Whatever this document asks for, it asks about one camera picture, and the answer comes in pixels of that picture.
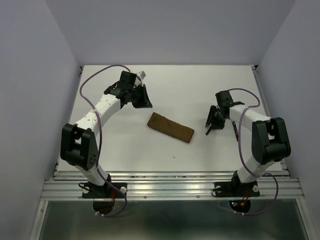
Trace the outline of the silver knife dark handle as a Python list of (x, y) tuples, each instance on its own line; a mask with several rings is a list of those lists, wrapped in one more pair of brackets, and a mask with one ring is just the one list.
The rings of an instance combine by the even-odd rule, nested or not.
[(205, 133), (205, 135), (208, 136), (209, 133), (210, 133), (213, 129), (214, 129), (214, 126), (211, 125), (211, 126), (209, 127), (209, 129), (207, 130), (207, 132)]

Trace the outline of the brown cloth napkin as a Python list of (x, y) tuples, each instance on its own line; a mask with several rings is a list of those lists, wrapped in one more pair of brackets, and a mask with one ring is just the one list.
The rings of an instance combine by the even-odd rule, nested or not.
[(189, 144), (195, 130), (153, 112), (147, 126), (155, 131)]

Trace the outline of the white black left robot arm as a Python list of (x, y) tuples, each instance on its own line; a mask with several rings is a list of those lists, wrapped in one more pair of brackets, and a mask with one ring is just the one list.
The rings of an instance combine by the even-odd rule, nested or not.
[(103, 92), (92, 110), (74, 124), (67, 123), (63, 126), (60, 158), (87, 178), (87, 182), (79, 185), (84, 199), (111, 198), (114, 195), (123, 197), (120, 189), (126, 185), (114, 186), (110, 174), (99, 164), (102, 144), (97, 143), (96, 138), (102, 136), (104, 124), (124, 105), (131, 103), (136, 109), (152, 108), (143, 83), (145, 77), (144, 71), (122, 71), (119, 81)]

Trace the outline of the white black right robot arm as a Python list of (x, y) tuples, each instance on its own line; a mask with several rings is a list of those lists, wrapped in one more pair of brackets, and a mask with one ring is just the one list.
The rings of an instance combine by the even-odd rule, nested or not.
[(205, 123), (207, 133), (222, 130), (226, 120), (231, 120), (237, 137), (238, 150), (242, 151), (242, 128), (251, 132), (251, 155), (244, 160), (240, 155), (241, 168), (236, 170), (230, 181), (214, 182), (212, 195), (218, 198), (252, 197), (260, 195), (257, 180), (268, 176), (266, 169), (291, 154), (291, 145), (283, 118), (262, 115), (254, 106), (234, 101), (229, 90), (215, 95), (217, 104), (210, 107)]

